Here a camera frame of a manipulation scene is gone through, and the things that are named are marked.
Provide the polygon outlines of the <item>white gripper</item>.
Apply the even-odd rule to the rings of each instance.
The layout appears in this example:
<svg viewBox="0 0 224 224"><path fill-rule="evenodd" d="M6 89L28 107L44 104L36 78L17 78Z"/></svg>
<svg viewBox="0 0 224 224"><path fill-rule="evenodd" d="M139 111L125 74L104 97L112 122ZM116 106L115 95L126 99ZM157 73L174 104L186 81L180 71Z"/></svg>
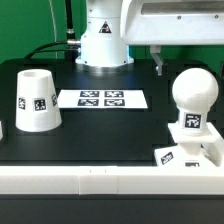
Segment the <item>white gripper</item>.
<svg viewBox="0 0 224 224"><path fill-rule="evenodd" d="M224 44L224 0L124 0L120 33L129 45L151 45L161 76L158 45Z"/></svg>

